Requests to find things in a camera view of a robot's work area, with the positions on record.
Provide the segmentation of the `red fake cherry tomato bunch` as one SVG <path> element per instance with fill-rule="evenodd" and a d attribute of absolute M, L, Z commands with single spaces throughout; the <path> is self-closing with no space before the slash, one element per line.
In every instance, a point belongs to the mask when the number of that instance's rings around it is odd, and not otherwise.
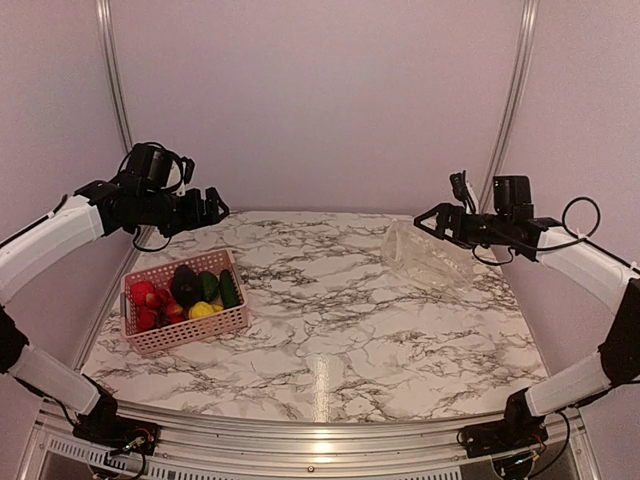
<path fill-rule="evenodd" d="M 141 297 L 137 307 L 137 328 L 139 332 L 160 329 L 186 320 L 184 309 L 166 289 L 156 289 Z"/>

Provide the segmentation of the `yellow fake lemon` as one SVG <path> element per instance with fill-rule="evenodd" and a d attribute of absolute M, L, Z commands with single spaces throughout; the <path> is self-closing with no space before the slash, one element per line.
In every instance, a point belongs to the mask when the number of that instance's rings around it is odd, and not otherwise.
<path fill-rule="evenodd" d="M 204 301 L 194 304 L 188 312 L 188 318 L 190 320 L 215 315 L 224 310 L 224 308 L 217 304 L 210 304 Z"/>

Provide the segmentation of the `dark green fake avocado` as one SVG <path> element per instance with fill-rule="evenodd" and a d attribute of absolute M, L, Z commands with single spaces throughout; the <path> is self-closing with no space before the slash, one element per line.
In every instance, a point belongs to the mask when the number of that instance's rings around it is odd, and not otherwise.
<path fill-rule="evenodd" d="M 207 303 L 213 302 L 219 294 L 217 276 L 210 271 L 202 271 L 198 273 L 198 277 L 202 283 L 202 300 Z"/>

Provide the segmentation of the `green fake cucumber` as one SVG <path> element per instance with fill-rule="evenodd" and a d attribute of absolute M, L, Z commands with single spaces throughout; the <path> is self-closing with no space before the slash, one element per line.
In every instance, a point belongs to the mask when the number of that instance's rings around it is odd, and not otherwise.
<path fill-rule="evenodd" d="M 225 309 L 238 307 L 241 304 L 233 275 L 229 270 L 222 270 L 219 275 L 219 294 Z"/>

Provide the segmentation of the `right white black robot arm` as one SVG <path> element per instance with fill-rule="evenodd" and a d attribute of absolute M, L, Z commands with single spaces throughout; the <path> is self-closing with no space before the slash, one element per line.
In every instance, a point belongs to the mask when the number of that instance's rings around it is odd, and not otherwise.
<path fill-rule="evenodd" d="M 534 211 L 526 176 L 496 176 L 492 181 L 494 210 L 481 210 L 465 173 L 450 177 L 454 202 L 439 203 L 417 215 L 413 224 L 432 237 L 471 252 L 506 248 L 513 258 L 547 269 L 550 294 L 541 306 L 527 305 L 527 314 L 552 308 L 577 326 L 581 314 L 606 320 L 594 330 L 602 336 L 591 347 L 574 347 L 572 363 L 558 366 L 549 378 L 509 397 L 495 438 L 515 448 L 552 413 L 589 403 L 639 381 L 639 267 L 598 245 L 593 236 L 570 227 L 568 217 L 540 217 Z"/>

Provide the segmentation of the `clear zip top bag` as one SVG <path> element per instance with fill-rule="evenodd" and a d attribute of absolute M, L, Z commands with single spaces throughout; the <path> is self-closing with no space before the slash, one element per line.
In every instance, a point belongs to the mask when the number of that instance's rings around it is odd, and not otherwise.
<path fill-rule="evenodd" d="M 466 250 L 433 238 L 409 220 L 393 219 L 381 245 L 392 271 L 424 289 L 468 289 L 474 261 Z"/>

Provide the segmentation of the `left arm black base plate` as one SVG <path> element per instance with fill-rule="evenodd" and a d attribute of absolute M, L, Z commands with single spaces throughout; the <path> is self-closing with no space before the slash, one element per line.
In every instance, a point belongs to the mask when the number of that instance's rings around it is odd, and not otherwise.
<path fill-rule="evenodd" d="M 96 405 L 88 414 L 77 414 L 76 418 L 73 435 L 109 447 L 111 456 L 131 452 L 151 456 L 154 453 L 159 425 L 119 415 L 117 401 L 106 391 L 100 392 Z"/>

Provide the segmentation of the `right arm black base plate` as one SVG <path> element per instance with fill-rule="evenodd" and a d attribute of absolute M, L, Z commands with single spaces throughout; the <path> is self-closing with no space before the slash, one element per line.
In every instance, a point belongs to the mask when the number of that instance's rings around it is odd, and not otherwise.
<path fill-rule="evenodd" d="M 468 425 L 458 431 L 456 441 L 469 458 L 505 453 L 548 439 L 545 417 L 531 413 L 525 392 L 522 389 L 509 396 L 500 420 Z"/>

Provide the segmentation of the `red fake pepper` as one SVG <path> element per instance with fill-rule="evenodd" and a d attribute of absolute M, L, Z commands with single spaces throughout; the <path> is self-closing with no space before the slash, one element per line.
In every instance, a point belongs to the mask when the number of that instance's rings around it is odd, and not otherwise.
<path fill-rule="evenodd" d="M 137 306 L 146 304 L 146 297 L 155 293 L 155 286 L 150 281 L 140 281 L 131 286 L 131 297 Z"/>

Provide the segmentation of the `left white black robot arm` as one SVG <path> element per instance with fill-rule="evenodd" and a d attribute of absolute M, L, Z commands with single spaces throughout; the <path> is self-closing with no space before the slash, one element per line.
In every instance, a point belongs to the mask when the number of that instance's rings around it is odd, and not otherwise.
<path fill-rule="evenodd" d="M 166 239 L 216 225 L 230 209 L 218 191 L 190 188 L 195 163 L 157 142 L 135 144 L 110 180 L 95 180 L 64 196 L 50 212 L 1 243 L 1 303 L 74 251 L 123 230 L 154 227 Z M 76 413 L 106 445 L 125 438 L 115 399 L 87 377 L 31 345 L 14 320 L 1 315 L 1 372 Z"/>

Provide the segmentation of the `dark purple fake eggplant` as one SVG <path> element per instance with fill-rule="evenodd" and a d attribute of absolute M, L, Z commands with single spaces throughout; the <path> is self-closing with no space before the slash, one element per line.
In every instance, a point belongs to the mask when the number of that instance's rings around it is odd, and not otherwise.
<path fill-rule="evenodd" d="M 179 265 L 171 279 L 170 293 L 183 308 L 190 308 L 202 299 L 202 283 L 189 266 Z"/>

